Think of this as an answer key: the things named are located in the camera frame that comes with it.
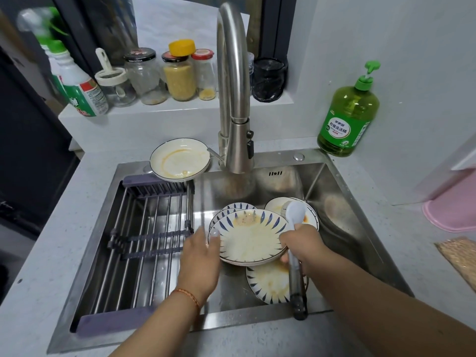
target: seasoning shaker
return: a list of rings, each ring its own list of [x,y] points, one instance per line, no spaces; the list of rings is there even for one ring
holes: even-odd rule
[[[217,95],[215,91],[215,71],[213,70],[213,51],[197,49],[192,54],[197,81],[197,92],[202,100],[212,100]]]
[[[155,50],[148,47],[131,49],[124,55],[125,68],[140,101],[155,105],[167,100],[164,82],[160,79]]]
[[[122,67],[112,67],[104,49],[98,47],[96,55],[103,70],[95,74],[95,79],[101,86],[110,105],[126,107],[136,99],[136,91],[132,87],[126,71]]]

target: yellow cornmeal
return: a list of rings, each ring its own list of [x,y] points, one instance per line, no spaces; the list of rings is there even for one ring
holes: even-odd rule
[[[202,89],[199,92],[199,98],[202,100],[212,100],[215,98],[215,95],[217,95],[217,93],[215,89],[212,88]]]
[[[170,95],[175,100],[186,101],[195,95],[197,85],[191,65],[165,65],[164,72]]]

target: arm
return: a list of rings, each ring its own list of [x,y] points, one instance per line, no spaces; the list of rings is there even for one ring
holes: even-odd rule
[[[332,252],[310,225],[281,242],[335,312],[377,356],[476,356],[476,331]]]
[[[220,238],[205,244],[203,227],[185,240],[177,288],[191,293],[201,308],[216,288],[220,269]],[[182,292],[171,293],[154,314],[126,339],[110,357],[168,357],[179,348],[199,309]]]

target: dish drying rack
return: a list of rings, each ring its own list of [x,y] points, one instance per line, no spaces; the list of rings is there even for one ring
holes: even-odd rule
[[[103,333],[138,328],[150,316],[155,301],[155,288],[158,258],[167,255],[166,283],[163,299],[170,294],[172,259],[183,249],[185,238],[194,233],[193,230],[193,180],[170,183],[159,179],[154,174],[143,174],[125,177],[122,181],[124,193],[114,227],[110,231],[107,248],[110,250],[109,259],[100,289],[90,314],[82,316],[77,326],[78,336],[93,336]],[[159,202],[166,199],[167,211],[165,217],[165,232],[158,232]],[[170,229],[171,204],[176,199],[178,203],[177,228]],[[148,205],[155,202],[155,207]],[[136,235],[130,235],[131,223],[136,208],[142,208],[140,230]],[[182,227],[182,215],[185,221]],[[125,306],[124,295],[126,280],[131,278],[131,264],[139,261],[139,269],[135,277],[134,292],[130,306]],[[138,306],[139,288],[143,280],[144,263],[154,260],[152,279],[149,285],[149,302]],[[125,263],[118,293],[111,293],[110,285],[116,273],[115,265]],[[115,308],[111,310],[111,300]]]

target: kitchen faucet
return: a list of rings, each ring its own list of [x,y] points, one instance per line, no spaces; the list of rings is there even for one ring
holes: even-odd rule
[[[249,128],[249,69],[245,27],[238,9],[225,2],[217,20],[220,132],[218,150],[208,149],[235,174],[253,169],[253,131]]]

